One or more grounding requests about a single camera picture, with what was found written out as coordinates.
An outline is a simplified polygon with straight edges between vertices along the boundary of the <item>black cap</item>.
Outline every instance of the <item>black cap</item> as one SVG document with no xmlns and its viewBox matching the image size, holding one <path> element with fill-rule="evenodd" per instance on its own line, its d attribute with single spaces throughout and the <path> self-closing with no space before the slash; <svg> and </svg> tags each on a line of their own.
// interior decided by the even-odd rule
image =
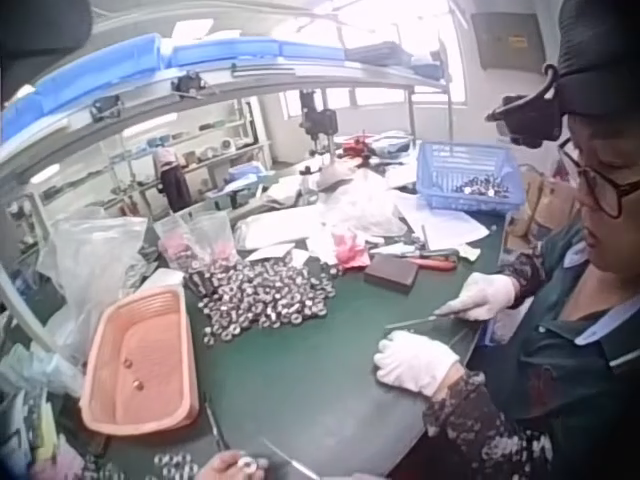
<svg viewBox="0 0 640 480">
<path fill-rule="evenodd" d="M 634 0 L 564 0 L 560 9 L 562 113 L 640 113 L 640 8 Z"/>
</svg>

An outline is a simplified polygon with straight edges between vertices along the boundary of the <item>head-mounted camera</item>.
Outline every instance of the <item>head-mounted camera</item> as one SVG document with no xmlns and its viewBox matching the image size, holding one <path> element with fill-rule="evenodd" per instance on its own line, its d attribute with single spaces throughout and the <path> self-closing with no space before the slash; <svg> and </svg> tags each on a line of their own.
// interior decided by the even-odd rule
<svg viewBox="0 0 640 480">
<path fill-rule="evenodd" d="M 547 64 L 544 74 L 547 80 L 537 93 L 505 95 L 500 106 L 485 117 L 487 122 L 496 122 L 498 133 L 514 145 L 535 149 L 560 138 L 562 110 L 555 90 L 558 69 Z"/>
</svg>

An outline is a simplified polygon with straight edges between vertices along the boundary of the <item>worktable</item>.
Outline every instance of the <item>worktable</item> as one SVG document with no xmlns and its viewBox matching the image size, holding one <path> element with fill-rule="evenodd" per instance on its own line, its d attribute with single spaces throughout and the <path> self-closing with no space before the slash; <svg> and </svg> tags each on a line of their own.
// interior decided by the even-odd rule
<svg viewBox="0 0 640 480">
<path fill-rule="evenodd" d="M 472 244 L 482 249 L 474 264 L 462 260 L 450 273 L 421 271 L 408 296 L 366 284 L 362 273 L 348 273 L 336 281 L 327 317 L 299 327 L 253 329 L 207 349 L 201 338 L 205 317 L 197 297 L 187 292 L 198 387 L 211 396 L 230 446 L 274 458 L 260 441 L 265 437 L 320 476 L 387 474 L 422 435 L 424 407 L 418 395 L 378 384 L 372 357 L 385 325 L 425 318 L 457 295 L 471 272 L 495 271 L 504 218 L 473 216 L 491 230 Z M 443 342 L 457 337 L 452 348 L 462 358 L 475 344 L 477 324 L 438 321 L 430 328 Z M 129 478 L 143 479 L 160 473 L 153 466 L 158 452 L 188 452 L 200 466 L 214 455 L 202 404 L 187 427 L 111 439 L 107 458 Z M 273 473 L 304 478 L 291 468 Z"/>
</svg>

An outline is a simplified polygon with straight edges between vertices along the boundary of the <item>floral sleeve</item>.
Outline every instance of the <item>floral sleeve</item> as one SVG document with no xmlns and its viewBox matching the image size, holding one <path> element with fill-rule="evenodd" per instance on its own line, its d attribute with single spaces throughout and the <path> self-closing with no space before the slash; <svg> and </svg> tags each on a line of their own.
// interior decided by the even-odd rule
<svg viewBox="0 0 640 480">
<path fill-rule="evenodd" d="M 465 478 L 547 478 L 552 460 L 548 435 L 508 421 L 494 406 L 482 373 L 467 372 L 447 397 L 429 401 L 424 422 L 430 437 L 455 445 L 453 470 Z"/>
<path fill-rule="evenodd" d="M 518 296 L 511 306 L 517 308 L 547 283 L 542 244 L 537 244 L 531 252 L 519 253 L 511 263 L 502 267 L 501 273 L 510 276 L 520 285 Z"/>
</svg>

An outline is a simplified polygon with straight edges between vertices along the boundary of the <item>pink plastic basket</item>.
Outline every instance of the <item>pink plastic basket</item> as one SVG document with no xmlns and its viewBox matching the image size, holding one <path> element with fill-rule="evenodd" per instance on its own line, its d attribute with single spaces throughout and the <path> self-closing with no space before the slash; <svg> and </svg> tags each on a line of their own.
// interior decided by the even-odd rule
<svg viewBox="0 0 640 480">
<path fill-rule="evenodd" d="M 147 290 L 105 311 L 80 399 L 87 428 L 142 435 L 190 423 L 199 407 L 184 291 Z"/>
</svg>

